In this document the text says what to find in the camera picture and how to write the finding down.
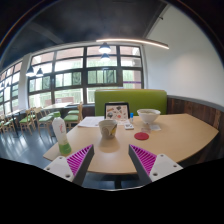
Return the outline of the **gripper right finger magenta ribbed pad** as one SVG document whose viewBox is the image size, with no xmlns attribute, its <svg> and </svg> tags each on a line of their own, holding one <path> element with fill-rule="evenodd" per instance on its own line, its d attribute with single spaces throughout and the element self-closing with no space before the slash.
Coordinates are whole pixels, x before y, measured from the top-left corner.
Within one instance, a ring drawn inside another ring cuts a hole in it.
<svg viewBox="0 0 224 224">
<path fill-rule="evenodd" d="M 179 164 L 167 155 L 155 155 L 135 145 L 129 145 L 128 154 L 135 166 L 142 185 L 155 182 L 182 169 Z"/>
</svg>

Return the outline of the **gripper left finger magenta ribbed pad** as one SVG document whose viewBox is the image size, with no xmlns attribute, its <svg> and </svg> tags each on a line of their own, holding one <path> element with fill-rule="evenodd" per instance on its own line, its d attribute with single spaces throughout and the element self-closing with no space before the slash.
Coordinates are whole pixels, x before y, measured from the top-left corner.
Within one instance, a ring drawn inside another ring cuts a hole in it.
<svg viewBox="0 0 224 224">
<path fill-rule="evenodd" d="M 44 170 L 81 186 L 93 156 L 94 146 L 89 145 L 67 157 L 58 156 Z"/>
</svg>

